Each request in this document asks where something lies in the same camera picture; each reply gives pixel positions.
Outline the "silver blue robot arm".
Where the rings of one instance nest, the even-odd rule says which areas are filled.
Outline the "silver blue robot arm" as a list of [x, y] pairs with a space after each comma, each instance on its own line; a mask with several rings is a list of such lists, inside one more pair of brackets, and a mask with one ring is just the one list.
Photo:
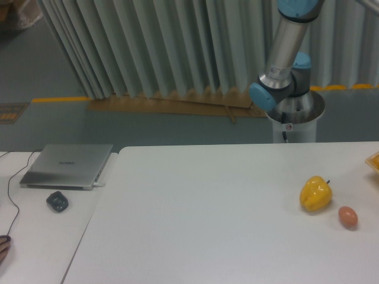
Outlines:
[[249, 89], [281, 124], [318, 119], [325, 102], [311, 85], [378, 85], [377, 1], [278, 1], [266, 66]]

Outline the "person's hand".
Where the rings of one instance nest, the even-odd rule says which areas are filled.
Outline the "person's hand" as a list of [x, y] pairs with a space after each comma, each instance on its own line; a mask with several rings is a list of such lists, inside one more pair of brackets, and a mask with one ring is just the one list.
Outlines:
[[12, 238], [8, 235], [2, 235], [0, 237], [0, 263], [6, 258], [10, 248], [11, 248]]

